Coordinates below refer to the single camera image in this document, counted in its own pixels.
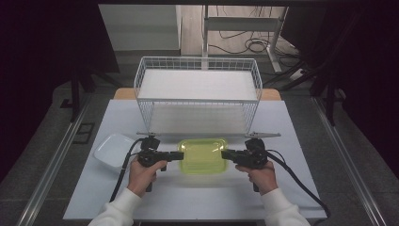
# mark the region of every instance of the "metal rail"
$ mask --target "metal rail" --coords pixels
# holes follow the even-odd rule
[[[341,140],[338,131],[336,130],[335,127],[329,124],[328,119],[324,113],[325,112],[324,106],[321,103],[320,98],[312,97],[311,99],[313,100],[313,103],[317,107],[319,116],[324,126],[326,127],[327,133],[331,138],[334,148],[343,162],[343,167],[346,169],[349,179],[351,180],[353,187],[358,193],[360,201],[363,204],[364,209],[366,210],[366,213],[369,216],[370,220],[372,221],[373,225],[375,226],[387,225],[384,218],[381,215],[381,211],[379,210],[379,207],[373,197],[372,192],[370,191],[370,189],[364,183],[362,177],[360,176],[360,173],[356,168],[355,163],[353,162],[349,154],[349,151],[346,150],[346,147],[343,144],[343,141]]]
[[[33,192],[29,202],[22,212],[21,217],[16,224],[17,226],[30,226],[33,225],[33,223],[35,222],[39,210],[44,203],[44,200],[50,190],[51,185],[53,184],[54,179],[56,178],[56,175],[59,168],[61,167],[65,155],[67,154],[71,146],[73,137],[76,134],[83,117],[85,116],[90,99],[91,94],[86,94],[83,97],[83,105],[79,115],[77,116],[75,122],[71,122],[67,132],[65,133],[64,138],[62,138],[61,142],[59,143],[56,152],[50,160],[49,165],[41,176],[39,183],[35,188],[35,191]]]

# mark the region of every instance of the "white table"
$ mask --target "white table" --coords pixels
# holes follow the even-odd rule
[[[93,143],[91,153],[73,192],[64,219],[91,219],[109,201],[118,174],[93,157],[93,151],[110,134],[123,134],[137,139],[136,131],[144,131],[136,101],[111,100]],[[261,101],[252,130],[281,133],[281,137],[264,138],[267,149],[279,151],[302,183],[318,196],[305,157],[297,140],[294,127],[283,101]],[[158,150],[175,151],[177,143],[187,137],[158,137]],[[243,137],[226,137],[229,148],[243,150]],[[322,208],[299,188],[291,176],[277,163],[279,187],[287,199],[299,206],[305,218],[325,218]],[[127,185],[127,175],[121,187]],[[152,192],[144,196],[134,213],[136,220],[256,220],[263,218],[259,193],[245,173],[234,168],[215,175],[185,175],[177,162],[168,164],[167,171],[157,173]]]

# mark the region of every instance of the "white shelf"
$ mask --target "white shelf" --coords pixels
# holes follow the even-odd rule
[[[257,101],[250,71],[147,69],[137,99]]]
[[[247,131],[240,105],[155,105],[150,132],[243,135]]]

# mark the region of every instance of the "hand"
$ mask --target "hand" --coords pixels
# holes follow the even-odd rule
[[[149,168],[141,166],[137,157],[130,164],[129,185],[127,188],[139,197],[146,194],[146,188],[156,180],[156,171],[165,167],[167,161],[159,161]]]
[[[271,161],[268,161],[263,169],[250,169],[239,165],[235,168],[248,174],[249,181],[258,186],[261,196],[278,188],[275,169]]]

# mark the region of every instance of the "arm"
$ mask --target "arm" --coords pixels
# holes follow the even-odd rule
[[[144,168],[135,158],[130,166],[127,188],[124,188],[114,201],[106,203],[103,212],[94,218],[89,226],[133,225],[133,212],[146,194],[147,186],[156,180],[156,171],[166,165],[167,161],[160,161],[149,168]]]
[[[279,189],[273,162],[268,161],[263,169],[249,169],[236,166],[240,171],[248,173],[249,181],[255,183],[261,194],[267,226],[310,225],[299,214],[297,205],[290,203]]]

